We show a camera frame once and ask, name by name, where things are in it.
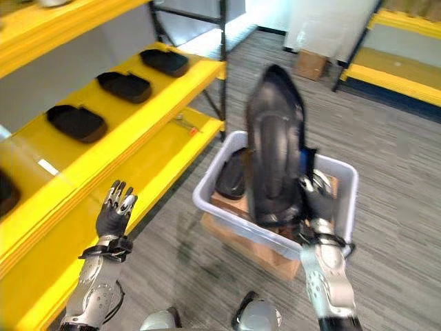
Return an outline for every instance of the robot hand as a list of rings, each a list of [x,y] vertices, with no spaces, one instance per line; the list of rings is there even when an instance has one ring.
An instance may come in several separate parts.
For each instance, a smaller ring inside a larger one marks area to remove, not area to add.
[[[96,233],[99,237],[111,235],[122,237],[129,222],[132,209],[138,197],[129,188],[120,202],[125,182],[115,181],[104,200],[101,212],[96,220]]]
[[[353,290],[345,274],[342,239],[334,234],[331,220],[334,198],[327,177],[314,170],[313,181],[301,180],[310,209],[314,240],[304,245],[300,259],[305,269],[307,293],[322,331],[361,331]]]
[[[129,188],[120,201],[124,182],[115,181],[104,200],[96,220],[98,243],[79,257],[85,259],[79,282],[66,305],[61,330],[90,331],[111,319],[121,307],[124,292],[118,282],[125,256],[132,251],[132,243],[124,237],[137,196]],[[115,289],[120,301],[110,310]]]

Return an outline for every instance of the white wall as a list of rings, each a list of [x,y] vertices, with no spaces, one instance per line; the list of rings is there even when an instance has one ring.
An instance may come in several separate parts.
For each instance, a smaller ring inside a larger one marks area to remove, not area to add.
[[[365,28],[366,20],[376,2],[376,0],[295,0],[291,8],[285,47],[299,51],[301,43],[298,42],[298,36],[302,29],[307,27],[305,24],[311,21],[321,22],[321,28],[317,30],[317,24],[314,28],[315,31],[317,30],[318,43],[323,46],[324,43],[328,43],[327,38],[335,39],[336,42],[328,43],[334,47],[331,57],[346,61]]]
[[[247,0],[247,12],[258,26],[288,31],[294,0]]]

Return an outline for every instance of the robot finger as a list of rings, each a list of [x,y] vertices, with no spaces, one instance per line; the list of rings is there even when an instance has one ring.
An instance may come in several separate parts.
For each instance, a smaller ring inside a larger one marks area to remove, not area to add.
[[[128,190],[125,192],[125,196],[128,197],[129,195],[131,195],[132,192],[133,192],[133,187],[130,186],[130,187],[128,188]]]
[[[303,189],[306,192],[313,192],[314,191],[314,187],[307,176],[301,176],[300,184],[302,185]]]
[[[321,171],[314,169],[313,185],[321,194],[332,194],[331,181]]]
[[[118,179],[112,184],[112,187],[109,189],[109,191],[107,192],[107,196],[104,199],[103,205],[107,205],[109,202],[110,202],[110,205],[113,205],[112,196],[113,196],[113,194],[119,184],[120,184],[120,181]]]
[[[129,196],[126,196],[122,204],[116,210],[116,213],[121,216],[130,213],[132,211],[133,205],[135,204],[136,200],[137,200],[136,195],[131,194]]]
[[[131,206],[129,206],[129,210],[127,211],[127,215],[130,217],[130,215],[132,214],[132,210],[135,206],[135,203],[138,201],[138,196],[135,195],[135,200],[133,200],[133,203],[131,204]]]
[[[123,192],[124,187],[125,187],[125,182],[122,181],[118,185],[118,188],[114,191],[114,194],[111,197],[112,204],[115,208],[119,206],[119,199],[121,198],[121,193]]]

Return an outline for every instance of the yellow shelf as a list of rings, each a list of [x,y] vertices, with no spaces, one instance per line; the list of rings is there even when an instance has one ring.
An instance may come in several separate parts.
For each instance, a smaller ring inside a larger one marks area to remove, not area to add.
[[[381,9],[373,17],[372,24],[381,24],[393,28],[408,30],[424,36],[441,39],[441,22],[431,22],[422,17],[410,17],[405,12],[390,12]]]
[[[195,110],[186,108],[183,113],[200,132],[191,137],[186,128],[168,123],[108,173],[0,280],[0,300],[3,300],[0,311],[4,314],[0,316],[1,325],[39,330],[47,327],[63,309],[83,263],[77,257],[96,243],[96,216],[115,179],[133,185],[139,196],[127,228],[129,232],[223,129],[222,121]]]
[[[361,48],[342,80],[347,77],[441,106],[441,68],[419,61]]]
[[[150,0],[74,0],[57,7],[14,5],[17,10],[2,17],[0,30],[0,78],[24,66],[80,34]]]
[[[169,47],[155,43],[151,48]],[[65,136],[46,121],[44,114],[0,143],[0,167],[22,193],[20,204],[0,223],[0,278],[102,178],[223,72],[224,64],[219,61],[186,56],[189,70],[177,79],[143,65],[138,55],[114,68],[151,82],[152,96],[145,103],[134,105],[113,97],[96,80],[60,102],[84,105],[106,120],[108,132],[94,144]],[[42,159],[60,174],[48,174],[37,164]]]

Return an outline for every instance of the plastic basket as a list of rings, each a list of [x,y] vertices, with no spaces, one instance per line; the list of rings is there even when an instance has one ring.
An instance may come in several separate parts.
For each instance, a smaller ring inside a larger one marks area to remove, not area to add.
[[[265,244],[288,259],[299,260],[302,250],[300,244],[261,228],[210,203],[216,179],[224,162],[235,151],[244,147],[247,147],[246,132],[235,131],[227,137],[201,182],[193,191],[193,202],[201,210],[212,214],[216,222],[228,227],[236,234],[248,238],[255,243]],[[358,187],[358,173],[351,165],[322,155],[316,155],[316,168],[338,179],[337,206],[334,218],[336,222],[335,229],[337,235],[350,243],[354,227],[353,217]],[[348,254],[349,248],[346,247],[343,253],[345,255]]]

